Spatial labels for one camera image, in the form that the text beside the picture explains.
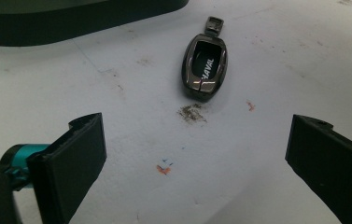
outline stain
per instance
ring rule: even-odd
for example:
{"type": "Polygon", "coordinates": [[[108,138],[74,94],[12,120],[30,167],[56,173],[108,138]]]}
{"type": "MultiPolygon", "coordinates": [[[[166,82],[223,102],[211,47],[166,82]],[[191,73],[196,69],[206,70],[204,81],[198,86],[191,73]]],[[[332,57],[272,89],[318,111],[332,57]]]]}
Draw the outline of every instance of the stain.
{"type": "Polygon", "coordinates": [[[193,201],[195,202],[195,205],[201,205],[197,198],[193,198],[193,201]]]}
{"type": "Polygon", "coordinates": [[[9,75],[15,76],[15,73],[13,73],[12,70],[10,70],[9,68],[4,69],[4,72],[9,75]]]}
{"type": "Polygon", "coordinates": [[[130,29],[130,28],[127,28],[127,26],[120,26],[120,29],[124,30],[125,32],[127,32],[129,34],[129,37],[131,39],[136,39],[138,38],[138,35],[136,33],[136,31],[134,29],[130,29]]]}
{"type": "Polygon", "coordinates": [[[139,211],[137,211],[135,221],[134,221],[134,224],[138,224],[138,223],[140,223],[140,212],[139,211]]]}
{"type": "Polygon", "coordinates": [[[198,104],[186,105],[178,110],[178,114],[189,124],[207,120],[201,115],[202,106],[198,104]]]}
{"type": "Polygon", "coordinates": [[[247,103],[248,106],[249,106],[248,111],[253,111],[253,110],[255,110],[255,105],[253,105],[251,101],[247,101],[246,103],[247,103]]]}
{"type": "Polygon", "coordinates": [[[172,171],[170,167],[162,168],[160,165],[157,165],[156,169],[158,170],[159,173],[163,175],[167,175],[170,173],[170,171],[172,171]]]}
{"type": "Polygon", "coordinates": [[[116,69],[108,69],[100,72],[98,82],[104,82],[109,89],[115,91],[122,100],[126,100],[125,89],[120,82],[121,75],[116,69]]]}
{"type": "Polygon", "coordinates": [[[144,67],[153,65],[153,61],[149,57],[142,57],[137,63],[144,67]]]}
{"type": "Polygon", "coordinates": [[[338,3],[348,7],[352,6],[352,0],[341,0],[341,1],[338,1],[338,3]]]}
{"type": "Polygon", "coordinates": [[[304,49],[309,49],[309,46],[305,43],[302,42],[302,40],[300,39],[297,39],[298,43],[299,43],[299,46],[304,48],[304,49]]]}

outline car key fob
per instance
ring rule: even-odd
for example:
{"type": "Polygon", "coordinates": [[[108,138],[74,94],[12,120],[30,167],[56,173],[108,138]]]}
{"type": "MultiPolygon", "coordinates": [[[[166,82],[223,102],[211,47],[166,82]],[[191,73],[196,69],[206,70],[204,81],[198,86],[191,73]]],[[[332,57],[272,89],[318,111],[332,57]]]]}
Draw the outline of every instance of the car key fob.
{"type": "Polygon", "coordinates": [[[225,78],[228,51],[218,38],[223,20],[209,17],[204,34],[188,45],[182,64],[182,82],[187,95],[207,101],[218,91],[225,78]]]}

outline white surface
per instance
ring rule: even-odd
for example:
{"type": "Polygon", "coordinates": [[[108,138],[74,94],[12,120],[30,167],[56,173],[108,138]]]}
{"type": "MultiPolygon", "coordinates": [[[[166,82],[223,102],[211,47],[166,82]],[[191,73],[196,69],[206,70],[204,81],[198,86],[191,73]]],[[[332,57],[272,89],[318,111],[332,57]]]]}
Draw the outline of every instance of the white surface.
{"type": "MultiPolygon", "coordinates": [[[[0,157],[95,112],[108,160],[73,224],[339,223],[284,157],[293,114],[352,139],[352,1],[190,0],[72,40],[0,48],[0,157]],[[180,66],[208,16],[225,20],[229,68],[206,122],[189,124],[177,113],[195,103],[180,66]]],[[[24,223],[41,223],[33,191],[16,198],[24,223]]]]}

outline key fob cover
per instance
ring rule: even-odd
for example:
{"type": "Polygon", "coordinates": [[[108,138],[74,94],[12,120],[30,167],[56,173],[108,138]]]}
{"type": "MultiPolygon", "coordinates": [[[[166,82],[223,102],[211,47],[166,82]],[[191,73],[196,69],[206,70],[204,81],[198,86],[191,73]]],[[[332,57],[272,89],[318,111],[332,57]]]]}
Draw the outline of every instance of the key fob cover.
{"type": "Polygon", "coordinates": [[[214,96],[225,78],[228,51],[224,41],[217,37],[222,23],[221,19],[209,18],[205,33],[191,40],[184,56],[185,91],[198,100],[207,101],[214,96]]]}

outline scratch mark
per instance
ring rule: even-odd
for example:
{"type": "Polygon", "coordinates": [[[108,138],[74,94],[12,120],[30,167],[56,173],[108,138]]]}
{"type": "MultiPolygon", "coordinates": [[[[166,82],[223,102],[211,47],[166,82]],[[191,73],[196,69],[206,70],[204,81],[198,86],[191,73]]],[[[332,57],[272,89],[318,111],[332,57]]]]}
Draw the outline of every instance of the scratch mark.
{"type": "Polygon", "coordinates": [[[85,52],[83,52],[82,48],[77,44],[77,42],[75,41],[75,39],[73,39],[74,44],[77,46],[77,49],[82,53],[83,57],[85,57],[86,60],[88,60],[88,62],[93,66],[93,68],[97,71],[100,72],[100,70],[97,68],[96,64],[94,64],[92,62],[92,60],[88,57],[88,55],[85,54],[85,52]]]}
{"type": "Polygon", "coordinates": [[[163,169],[160,165],[157,165],[156,169],[159,171],[159,173],[161,173],[163,175],[169,174],[170,171],[172,170],[172,169],[170,169],[170,167],[167,167],[167,168],[163,169]]]}
{"type": "Polygon", "coordinates": [[[247,101],[248,106],[250,107],[248,111],[253,111],[255,110],[255,105],[253,105],[250,101],[247,101]]]}
{"type": "Polygon", "coordinates": [[[344,5],[344,6],[352,6],[352,0],[341,0],[338,1],[339,4],[344,5]]]}
{"type": "Polygon", "coordinates": [[[286,67],[287,69],[291,70],[293,73],[300,76],[301,78],[305,78],[307,76],[307,74],[305,74],[304,72],[298,71],[292,65],[286,64],[286,67]]]}
{"type": "Polygon", "coordinates": [[[259,13],[262,13],[262,12],[265,12],[265,11],[270,11],[270,10],[272,10],[272,9],[274,9],[274,8],[275,8],[275,6],[267,7],[267,8],[264,8],[264,9],[261,9],[261,10],[258,10],[258,11],[255,11],[255,12],[253,12],[253,13],[249,13],[249,14],[246,14],[246,15],[243,15],[243,16],[235,17],[235,18],[233,18],[233,19],[234,19],[234,20],[240,20],[240,19],[243,19],[244,17],[256,15],[256,14],[259,14],[259,13]]]}

